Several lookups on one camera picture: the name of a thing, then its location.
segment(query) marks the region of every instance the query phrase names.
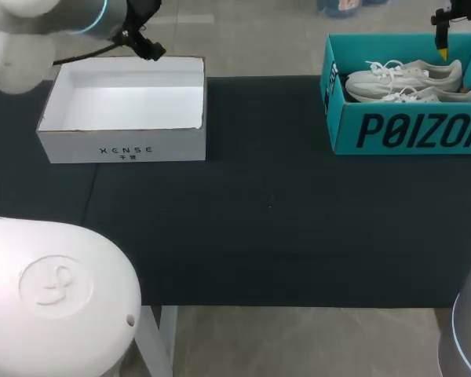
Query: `open box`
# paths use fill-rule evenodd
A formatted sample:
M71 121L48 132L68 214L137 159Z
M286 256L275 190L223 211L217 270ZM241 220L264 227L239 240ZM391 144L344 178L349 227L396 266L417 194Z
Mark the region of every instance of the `open box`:
M37 133L51 163L206 159L202 58L97 57L61 67Z
M471 90L471 34L449 35L449 59L434 35L329 35L321 93L330 142L339 155L471 154L471 103L349 103L339 75L369 70L369 61L462 62Z

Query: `sneaker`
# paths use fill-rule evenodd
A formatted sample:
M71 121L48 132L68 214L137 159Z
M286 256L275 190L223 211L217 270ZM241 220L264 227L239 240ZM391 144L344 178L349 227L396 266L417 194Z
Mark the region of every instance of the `sneaker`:
M434 86L417 91L407 86L399 93L388 94L375 102L407 103L407 102L471 102L471 90L467 93L449 93Z
M427 64L416 60L403 64L390 60L385 65L368 61L371 71L358 71L348 76L345 89L359 102L374 102L384 96L411 86L423 90L434 86L444 92L457 92L462 83L460 60L448 66Z

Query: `concrete floor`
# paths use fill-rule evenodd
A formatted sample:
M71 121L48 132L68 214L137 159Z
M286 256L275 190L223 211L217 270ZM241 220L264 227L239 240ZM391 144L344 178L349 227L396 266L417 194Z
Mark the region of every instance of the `concrete floor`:
M206 57L210 76L318 75L328 33L433 31L443 0L391 0L345 20L318 13L316 0L162 0L144 34L169 55ZM452 24L471 31L471 22ZM57 36L58 58L88 53L104 41ZM122 47L110 56L132 55Z
M210 76L318 75L328 33L433 31L429 18L441 4L391 0L333 20L317 12L316 0L163 0L144 33L170 55L206 57ZM471 23L452 30L471 31ZM59 58L107 44L61 36L57 42ZM176 377L438 377L439 333L432 309L183 307L174 371ZM143 375L131 364L129 375Z

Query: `dark table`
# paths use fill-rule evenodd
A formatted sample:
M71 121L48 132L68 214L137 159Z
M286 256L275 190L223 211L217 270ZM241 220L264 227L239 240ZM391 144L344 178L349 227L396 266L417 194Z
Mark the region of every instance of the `dark table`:
M0 215L119 245L146 305L450 306L471 156L335 156L317 77L209 79L208 162L50 165L49 83L0 93Z

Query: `black cable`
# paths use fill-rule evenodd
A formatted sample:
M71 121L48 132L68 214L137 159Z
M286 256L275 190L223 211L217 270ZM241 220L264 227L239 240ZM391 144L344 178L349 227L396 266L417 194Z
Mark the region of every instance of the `black cable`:
M101 55L102 53L107 53L108 51L112 51L113 49L116 49L117 47L119 47L119 45L112 43L111 45L106 46L103 49L93 51L92 53L79 55L77 57L67 57L66 59L56 60L54 61L53 65L61 65L61 64L66 64L66 63L72 63L74 61L89 59L90 57L97 57L98 55Z

